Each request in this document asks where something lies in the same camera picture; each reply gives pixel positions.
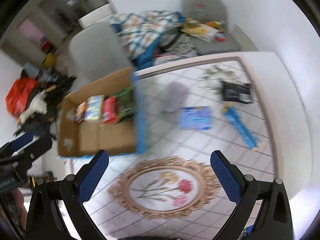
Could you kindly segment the person's hand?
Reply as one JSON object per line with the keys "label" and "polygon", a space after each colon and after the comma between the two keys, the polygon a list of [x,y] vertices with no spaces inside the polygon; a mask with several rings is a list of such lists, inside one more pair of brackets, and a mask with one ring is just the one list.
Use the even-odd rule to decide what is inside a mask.
{"label": "person's hand", "polygon": [[16,205],[20,210],[20,220],[22,228],[26,230],[28,212],[24,206],[24,196],[18,188],[14,192],[14,197]]}

